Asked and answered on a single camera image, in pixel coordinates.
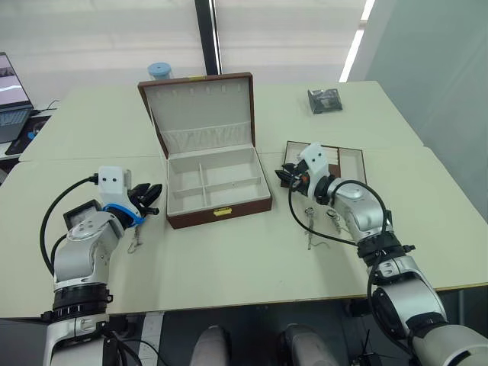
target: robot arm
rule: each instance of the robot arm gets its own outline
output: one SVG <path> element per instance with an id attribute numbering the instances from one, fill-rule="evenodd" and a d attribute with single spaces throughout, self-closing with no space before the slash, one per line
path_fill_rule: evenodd
<path id="1" fill-rule="evenodd" d="M 344 218 L 358 256 L 368 267 L 368 300 L 385 335 L 423 366 L 486 364 L 488 339 L 467 327 L 448 324 L 441 300 L 407 255 L 415 246 L 401 246 L 391 213 L 382 208 L 376 192 L 361 182 L 330 175 L 319 143 L 309 145 L 300 158 L 298 165 L 284 165 L 278 177 L 287 183 L 291 180 L 293 191 L 318 204 L 333 205 Z M 372 284 L 377 286 L 373 294 Z M 409 348 L 400 339 L 407 339 Z"/>
<path id="2" fill-rule="evenodd" d="M 113 166 L 100 168 L 98 191 L 103 211 L 69 231 L 53 263 L 53 310 L 43 315 L 50 322 L 44 366 L 116 364 L 117 342 L 104 337 L 110 329 L 105 310 L 113 298 L 107 289 L 111 253 L 127 227 L 142 224 L 147 214 L 158 214 L 158 209 L 149 206 L 161 190 L 161 185 L 149 184 L 130 189 L 130 171 Z"/>

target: laptop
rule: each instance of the laptop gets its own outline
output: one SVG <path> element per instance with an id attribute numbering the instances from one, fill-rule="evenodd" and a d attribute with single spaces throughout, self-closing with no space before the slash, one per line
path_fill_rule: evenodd
<path id="1" fill-rule="evenodd" d="M 18 138 L 34 109 L 5 52 L 0 52 L 0 143 Z"/>

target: dark floor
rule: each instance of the dark floor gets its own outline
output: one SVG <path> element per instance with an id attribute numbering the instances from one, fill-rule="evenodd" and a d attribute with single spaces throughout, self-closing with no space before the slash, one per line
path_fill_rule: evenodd
<path id="1" fill-rule="evenodd" d="M 440 295 L 449 320 L 458 323 L 458 291 Z M 368 350 L 395 357 L 382 358 L 383 365 L 407 365 L 405 356 L 385 339 L 371 316 L 347 317 L 344 303 L 344 300 L 324 300 L 168 312 L 163 321 L 160 352 L 168 366 L 187 366 L 198 336 L 208 326 L 218 324 L 231 335 L 232 366 L 272 366 L 277 364 L 280 332 L 289 323 L 302 323 L 323 337 L 339 364 L 349 365 L 361 352 L 361 343 L 370 329 Z M 488 287 L 464 290 L 463 315 L 465 325 L 488 337 Z M 143 318 L 132 319 L 140 334 Z M 44 338 L 44 326 L 0 320 L 0 364 L 41 364 Z"/>

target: white curtain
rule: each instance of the white curtain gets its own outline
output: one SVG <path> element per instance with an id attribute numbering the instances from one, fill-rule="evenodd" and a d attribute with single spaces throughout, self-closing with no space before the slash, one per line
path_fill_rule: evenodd
<path id="1" fill-rule="evenodd" d="M 204 75 L 193 0 L 1 0 L 0 50 L 34 104 L 80 85 L 135 85 L 147 66 Z"/>
<path id="2" fill-rule="evenodd" d="M 224 72 L 337 82 L 366 0 L 216 0 Z"/>

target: white table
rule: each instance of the white table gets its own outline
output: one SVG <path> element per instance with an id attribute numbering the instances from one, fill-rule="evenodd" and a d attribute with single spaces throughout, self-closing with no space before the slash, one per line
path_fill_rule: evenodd
<path id="1" fill-rule="evenodd" d="M 286 189 L 274 174 L 283 155 L 260 159 L 273 195 L 271 211 L 173 230 L 162 197 L 163 213 L 144 223 L 144 244 L 132 255 L 127 248 L 133 231 L 127 231 L 111 259 L 110 313 L 365 294 L 366 267 L 354 248 L 331 242 L 307 251 L 307 236 L 293 221 Z M 368 183 L 393 211 L 398 238 L 417 247 L 411 254 L 434 287 L 488 282 L 488 226 L 429 149 L 368 149 L 364 163 Z M 40 222 L 58 193 L 108 164 L 131 169 L 133 185 L 164 183 L 164 165 L 155 157 L 22 162 L 8 176 L 0 188 L 0 317 L 37 316 L 51 308 Z M 62 214 L 92 198 L 98 198 L 96 187 L 85 184 L 59 204 L 47 228 L 50 245 L 66 230 Z M 294 203 L 299 213 L 310 206 L 301 196 Z M 323 219 L 316 228 L 333 233 Z"/>
<path id="2" fill-rule="evenodd" d="M 312 114 L 307 89 L 337 88 L 343 111 Z M 256 148 L 283 153 L 288 140 L 351 148 L 422 146 L 376 82 L 255 85 Z M 158 156 L 136 86 L 79 88 L 60 104 L 21 161 Z"/>

